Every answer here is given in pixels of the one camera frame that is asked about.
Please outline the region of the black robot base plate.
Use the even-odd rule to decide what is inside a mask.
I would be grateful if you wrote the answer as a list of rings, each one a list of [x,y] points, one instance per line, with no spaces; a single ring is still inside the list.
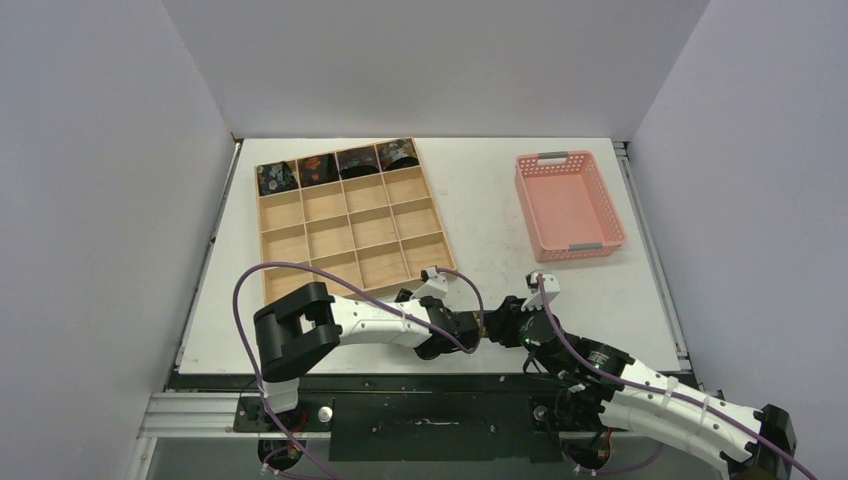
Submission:
[[[328,441],[332,462],[557,462],[566,445],[609,444],[577,404],[587,396],[538,373],[317,374],[279,418],[300,440]]]

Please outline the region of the blue yellow floral tie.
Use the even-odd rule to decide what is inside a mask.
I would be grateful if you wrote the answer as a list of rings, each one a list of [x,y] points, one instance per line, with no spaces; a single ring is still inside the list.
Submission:
[[[494,310],[485,310],[477,313],[477,320],[481,329],[481,337],[496,342],[499,339],[499,314]]]

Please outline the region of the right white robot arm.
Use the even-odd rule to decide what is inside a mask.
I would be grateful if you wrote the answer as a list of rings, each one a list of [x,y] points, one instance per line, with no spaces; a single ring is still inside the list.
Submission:
[[[723,479],[787,479],[797,470],[789,413],[752,408],[692,388],[609,345],[564,332],[538,306],[508,296],[482,317],[486,337],[523,348],[539,378],[558,384],[550,413],[587,431],[626,430],[685,452]]]

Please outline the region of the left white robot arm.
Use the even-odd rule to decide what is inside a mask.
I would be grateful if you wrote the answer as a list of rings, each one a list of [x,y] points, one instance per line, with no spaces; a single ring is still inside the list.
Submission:
[[[448,309],[447,290],[434,280],[401,290],[388,311],[364,300],[332,295],[310,282],[253,315],[264,399],[259,416],[270,428],[290,428],[298,417],[300,378],[339,346],[388,344],[412,349],[422,360],[474,350],[479,314]]]

